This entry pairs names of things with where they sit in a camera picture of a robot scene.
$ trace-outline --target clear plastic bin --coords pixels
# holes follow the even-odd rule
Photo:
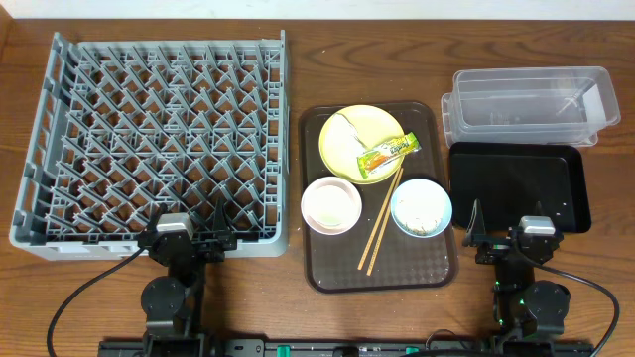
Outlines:
[[[602,67],[461,70],[442,97],[445,141],[592,146],[620,120]]]

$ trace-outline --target wooden tabletop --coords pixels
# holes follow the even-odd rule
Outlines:
[[[443,131],[440,99],[460,69],[601,65],[611,74],[622,121],[583,149],[593,225],[567,235],[548,265],[594,280],[615,293],[622,316],[602,356],[635,350],[635,23],[478,21],[66,21],[24,20],[0,26],[0,231],[9,231],[44,69],[55,31],[73,42],[276,39],[287,31],[291,51],[291,131],[317,105],[416,100],[428,104]],[[299,142],[291,141],[290,246],[275,259],[235,259],[208,271],[204,324],[224,335],[271,339],[425,339],[438,328],[485,336],[494,269],[474,264],[460,247],[459,272],[438,290],[327,296],[305,280],[299,211]],[[447,148],[440,135],[445,159]],[[79,285],[113,262],[47,262],[0,240],[0,355],[43,356],[51,317]],[[95,355],[107,337],[141,337],[141,290],[165,268],[132,262],[81,294],[56,330],[61,356]],[[566,285],[567,339],[597,343],[612,305],[581,284]]]

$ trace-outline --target gray plastic rack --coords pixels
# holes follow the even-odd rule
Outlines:
[[[228,257],[288,244],[289,83],[280,40],[79,43],[55,34],[11,225],[49,260],[120,259],[151,206],[211,233],[220,196]]]

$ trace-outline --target chopsticks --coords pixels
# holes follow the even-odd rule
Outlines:
[[[368,252],[370,251],[370,246],[373,244],[373,239],[375,236],[375,232],[377,232],[377,228],[379,228],[379,223],[382,218],[384,220],[381,230],[379,231],[379,235],[377,236],[377,244],[375,245],[375,250],[373,251],[373,256],[370,259],[370,265],[368,266],[368,271],[366,272],[367,276],[373,271],[373,266],[375,265],[375,259],[377,258],[377,253],[379,252],[379,246],[381,245],[381,241],[384,237],[384,232],[386,230],[386,225],[388,224],[388,217],[390,216],[390,209],[386,209],[388,202],[390,201],[390,197],[393,194],[394,188],[399,185],[399,181],[401,181],[401,175],[404,173],[403,168],[399,168],[393,177],[392,183],[390,183],[390,187],[388,188],[388,192],[386,193],[386,198],[384,198],[384,203],[381,205],[381,210],[377,215],[377,220],[375,221],[375,226],[373,230],[370,232],[370,237],[368,237],[368,242],[366,243],[366,248],[364,249],[364,253],[361,256],[361,260],[359,261],[359,265],[357,266],[357,270],[361,270],[364,267],[364,263],[366,261],[366,257],[368,256]]]

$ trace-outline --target snack package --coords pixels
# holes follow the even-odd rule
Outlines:
[[[359,172],[363,178],[367,179],[375,170],[420,149],[421,146],[415,137],[415,133],[391,139],[357,157]]]

